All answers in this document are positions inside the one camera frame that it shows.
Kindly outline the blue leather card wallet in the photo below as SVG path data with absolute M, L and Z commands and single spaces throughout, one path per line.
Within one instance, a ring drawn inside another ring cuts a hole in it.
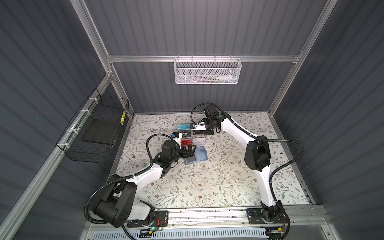
M 191 158 L 184 159 L 185 165 L 192 165 L 200 162 L 207 161 L 209 159 L 207 151 L 205 147 L 197 147 L 195 150 L 195 154 Z

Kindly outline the clear acrylic card display stand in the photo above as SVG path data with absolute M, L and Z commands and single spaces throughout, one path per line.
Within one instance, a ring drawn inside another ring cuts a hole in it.
M 194 124 L 191 124 L 192 137 L 191 138 L 182 138 L 182 139 L 193 139 L 193 138 L 199 138 L 199 137 L 206 137 L 204 135 L 204 132 L 193 131 L 192 130 L 193 126 L 194 126 Z

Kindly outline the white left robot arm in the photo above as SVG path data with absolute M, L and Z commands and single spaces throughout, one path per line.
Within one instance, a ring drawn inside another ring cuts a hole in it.
M 197 146 L 181 146 L 175 140 L 166 140 L 162 151 L 150 159 L 150 165 L 132 175 L 113 175 L 87 200 L 84 215 L 93 224 L 110 224 L 115 228 L 126 222 L 150 225 L 155 218 L 155 207 L 136 199 L 137 191 L 164 177 L 172 164 L 180 159 L 192 158 Z

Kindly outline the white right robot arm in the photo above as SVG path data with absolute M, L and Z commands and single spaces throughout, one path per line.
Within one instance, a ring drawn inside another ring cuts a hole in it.
M 245 148 L 245 164 L 256 175 L 261 192 L 262 213 L 266 221 L 270 222 L 271 218 L 279 213 L 280 207 L 271 187 L 271 153 L 268 139 L 265 136 L 253 135 L 214 104 L 207 104 L 204 113 L 207 117 L 206 128 L 223 130 Z

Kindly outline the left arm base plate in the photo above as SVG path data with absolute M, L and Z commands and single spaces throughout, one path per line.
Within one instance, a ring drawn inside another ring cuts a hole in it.
M 127 221 L 128 228 L 167 227 L 169 211 L 154 211 L 145 220 Z

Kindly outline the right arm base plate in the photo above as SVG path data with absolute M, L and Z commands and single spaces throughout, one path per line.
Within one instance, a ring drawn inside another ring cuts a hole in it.
M 246 209 L 247 218 L 250 224 L 282 224 L 289 222 L 288 217 L 280 208 L 249 208 Z

